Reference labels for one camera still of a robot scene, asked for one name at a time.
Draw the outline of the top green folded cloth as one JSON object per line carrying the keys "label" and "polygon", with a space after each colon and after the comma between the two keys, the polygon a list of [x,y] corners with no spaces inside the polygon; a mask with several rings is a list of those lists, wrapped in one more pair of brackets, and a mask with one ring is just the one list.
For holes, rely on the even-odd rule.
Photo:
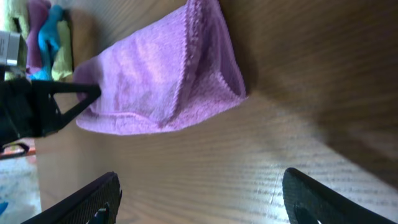
{"label": "top green folded cloth", "polygon": [[[1,31],[20,33],[26,42],[29,28],[27,1],[1,1]],[[1,68],[5,69],[5,80],[25,77],[26,66],[25,68],[20,68],[1,65]]]}

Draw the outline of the blue folded cloth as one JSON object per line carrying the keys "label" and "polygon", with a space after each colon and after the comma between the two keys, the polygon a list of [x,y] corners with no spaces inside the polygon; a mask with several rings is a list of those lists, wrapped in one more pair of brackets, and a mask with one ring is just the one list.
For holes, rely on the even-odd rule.
{"label": "blue folded cloth", "polygon": [[60,50],[60,35],[58,33],[57,24],[62,19],[63,8],[59,5],[52,6],[38,34],[42,68],[30,76],[31,80],[53,80],[51,74],[52,65],[57,52]]}

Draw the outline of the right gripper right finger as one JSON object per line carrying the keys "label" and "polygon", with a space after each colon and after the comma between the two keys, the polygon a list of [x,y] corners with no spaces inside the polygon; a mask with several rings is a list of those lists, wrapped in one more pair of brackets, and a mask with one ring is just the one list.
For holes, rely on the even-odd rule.
{"label": "right gripper right finger", "polygon": [[282,191],[293,224],[394,224],[292,167],[284,172]]}

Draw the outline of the purple microfiber cloth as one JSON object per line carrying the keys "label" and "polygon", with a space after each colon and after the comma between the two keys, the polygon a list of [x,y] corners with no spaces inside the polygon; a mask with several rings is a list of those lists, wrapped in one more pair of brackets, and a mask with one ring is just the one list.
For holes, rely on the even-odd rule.
{"label": "purple microfiber cloth", "polygon": [[97,133],[178,131],[246,99],[217,0],[188,0],[80,64],[73,77],[101,88],[76,121]]}

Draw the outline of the green folded cloth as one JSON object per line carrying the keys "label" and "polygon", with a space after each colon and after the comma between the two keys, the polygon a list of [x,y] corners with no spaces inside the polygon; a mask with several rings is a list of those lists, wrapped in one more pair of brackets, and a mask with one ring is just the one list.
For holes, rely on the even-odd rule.
{"label": "green folded cloth", "polygon": [[68,22],[60,21],[57,29],[60,36],[60,48],[52,66],[52,78],[55,81],[73,74],[71,33]]}
{"label": "green folded cloth", "polygon": [[[1,1],[1,31],[20,33],[26,42],[29,28],[27,1]],[[25,77],[26,66],[25,68],[20,68],[1,65],[1,68],[5,69],[5,80]]]}

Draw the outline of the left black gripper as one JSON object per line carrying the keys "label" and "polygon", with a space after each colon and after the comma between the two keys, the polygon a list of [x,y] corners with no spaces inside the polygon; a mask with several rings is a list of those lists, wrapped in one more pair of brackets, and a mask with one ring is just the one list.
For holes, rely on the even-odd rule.
{"label": "left black gripper", "polygon": [[40,80],[31,83],[26,78],[5,80],[4,75],[5,69],[1,68],[1,146],[60,131],[101,95],[98,85]]}

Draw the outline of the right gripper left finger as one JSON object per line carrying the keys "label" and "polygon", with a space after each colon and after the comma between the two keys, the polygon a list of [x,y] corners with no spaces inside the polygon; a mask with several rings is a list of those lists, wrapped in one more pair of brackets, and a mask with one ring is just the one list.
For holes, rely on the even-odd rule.
{"label": "right gripper left finger", "polygon": [[121,198],[117,173],[107,172],[23,224],[115,224]]}

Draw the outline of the purple folded cloth in stack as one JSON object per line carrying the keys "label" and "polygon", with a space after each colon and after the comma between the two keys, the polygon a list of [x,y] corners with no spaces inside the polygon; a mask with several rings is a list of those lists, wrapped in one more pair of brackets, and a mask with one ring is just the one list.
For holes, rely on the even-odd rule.
{"label": "purple folded cloth in stack", "polygon": [[51,3],[46,0],[28,0],[29,35],[27,37],[27,74],[32,75],[42,68],[38,34],[47,20]]}

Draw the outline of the bottom green folded cloth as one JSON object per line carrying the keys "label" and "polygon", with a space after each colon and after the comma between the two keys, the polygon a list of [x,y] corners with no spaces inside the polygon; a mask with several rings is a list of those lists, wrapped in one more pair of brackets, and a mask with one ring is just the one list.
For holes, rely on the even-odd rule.
{"label": "bottom green folded cloth", "polygon": [[68,22],[60,21],[57,29],[60,36],[60,48],[52,66],[52,78],[55,81],[73,74],[71,33]]}

